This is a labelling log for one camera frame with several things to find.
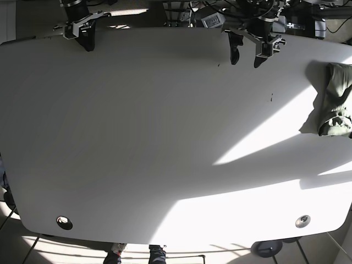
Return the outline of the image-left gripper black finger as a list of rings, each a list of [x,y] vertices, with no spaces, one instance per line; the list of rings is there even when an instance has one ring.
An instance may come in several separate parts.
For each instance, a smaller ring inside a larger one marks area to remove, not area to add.
[[[81,45],[87,52],[91,52],[95,49],[95,30],[96,24],[92,24],[90,28],[79,30],[79,37],[75,40]]]

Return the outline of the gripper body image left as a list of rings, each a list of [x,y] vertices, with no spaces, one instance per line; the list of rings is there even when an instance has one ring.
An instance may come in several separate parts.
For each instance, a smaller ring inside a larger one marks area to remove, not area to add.
[[[79,19],[74,22],[65,22],[65,23],[58,23],[53,27],[53,30],[58,30],[58,29],[64,29],[64,28],[69,28],[73,27],[75,24],[82,25],[88,23],[90,20],[95,20],[99,19],[101,17],[110,17],[111,13],[110,12],[104,12],[104,11],[99,11],[97,13],[91,13],[87,15],[86,17]]]

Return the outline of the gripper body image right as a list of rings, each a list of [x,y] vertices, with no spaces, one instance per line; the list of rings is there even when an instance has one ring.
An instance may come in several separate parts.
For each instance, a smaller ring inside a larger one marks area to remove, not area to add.
[[[256,36],[247,30],[236,29],[234,27],[224,27],[222,31],[229,35],[230,46],[233,47],[243,46],[243,38],[254,43],[257,50],[262,50],[263,48],[277,49],[277,46],[280,44],[286,44],[286,40],[281,35],[277,35],[271,40],[265,40],[263,37]]]

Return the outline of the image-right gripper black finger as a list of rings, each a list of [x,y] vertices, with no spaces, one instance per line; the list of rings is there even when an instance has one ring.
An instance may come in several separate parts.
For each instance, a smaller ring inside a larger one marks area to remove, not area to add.
[[[254,68],[258,68],[261,64],[263,64],[268,59],[269,59],[268,56],[266,56],[266,57],[255,56]]]
[[[238,47],[243,45],[244,37],[229,31],[228,38],[230,44],[230,62],[232,65],[236,65],[240,58]]]

